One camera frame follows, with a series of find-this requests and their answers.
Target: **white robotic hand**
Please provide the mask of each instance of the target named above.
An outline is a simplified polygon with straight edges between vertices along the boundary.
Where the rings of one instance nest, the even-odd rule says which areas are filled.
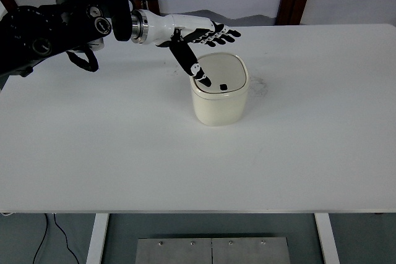
[[[210,79],[198,64],[188,43],[224,45],[226,42],[233,43],[234,37],[241,36],[223,24],[191,15],[160,17],[150,11],[138,10],[132,11],[132,23],[131,40],[134,43],[169,47],[184,71],[208,87],[211,85]]]

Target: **container lid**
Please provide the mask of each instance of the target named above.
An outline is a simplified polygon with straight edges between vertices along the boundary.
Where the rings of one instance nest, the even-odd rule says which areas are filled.
[[[202,56],[198,63],[212,82],[206,87],[194,80],[198,89],[206,93],[219,94],[239,90],[246,83],[246,68],[241,58],[229,53],[213,53]]]

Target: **floor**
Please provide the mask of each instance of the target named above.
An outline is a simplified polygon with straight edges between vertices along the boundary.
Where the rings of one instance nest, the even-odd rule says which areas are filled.
[[[62,232],[48,215],[48,233],[35,263],[75,264]],[[58,214],[69,247],[85,263],[94,214]],[[332,214],[341,264],[396,263],[396,213]],[[0,215],[0,263],[32,263],[46,226],[43,214]],[[113,214],[103,264],[131,263],[138,238],[285,236],[291,263],[323,263],[310,214]]]

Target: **robotic hand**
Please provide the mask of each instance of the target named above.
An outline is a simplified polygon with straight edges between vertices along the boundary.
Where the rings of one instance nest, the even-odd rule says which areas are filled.
[[[202,43],[215,46],[233,43],[241,34],[223,24],[208,18],[191,15],[167,15],[160,17],[150,11],[132,11],[134,43],[154,43],[159,47],[169,47],[181,67],[190,76],[210,87],[210,79],[197,62],[188,43]]]
[[[103,37],[113,26],[118,41],[169,47],[181,67],[209,87],[210,79],[188,43],[224,45],[240,33],[202,17],[131,12],[129,1],[56,0],[55,5],[21,6],[7,13],[0,21],[0,76],[25,77],[40,62],[63,52],[77,66],[95,72],[98,62],[93,51],[102,49]],[[88,61],[73,52],[85,53]]]

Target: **robot finger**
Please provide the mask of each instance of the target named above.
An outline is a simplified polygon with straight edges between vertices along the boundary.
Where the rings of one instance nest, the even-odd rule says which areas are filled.
[[[230,37],[229,35],[223,34],[221,36],[221,38],[223,38],[225,41],[228,41],[229,43],[233,43],[235,41],[234,38]]]
[[[238,31],[236,31],[236,30],[228,30],[227,34],[230,34],[233,37],[240,37],[241,36],[241,34]]]
[[[215,23],[213,21],[212,21],[212,23],[215,26],[215,32],[214,33],[222,32],[226,28],[226,25],[224,25],[224,24]]]
[[[208,46],[210,46],[212,48],[214,48],[216,46],[216,44],[214,42],[212,42],[212,41],[208,41],[205,44],[207,44]]]
[[[220,45],[225,45],[226,44],[226,42],[224,40],[222,40],[221,38],[219,38],[219,37],[214,38],[213,41],[215,41],[216,43],[218,43]]]

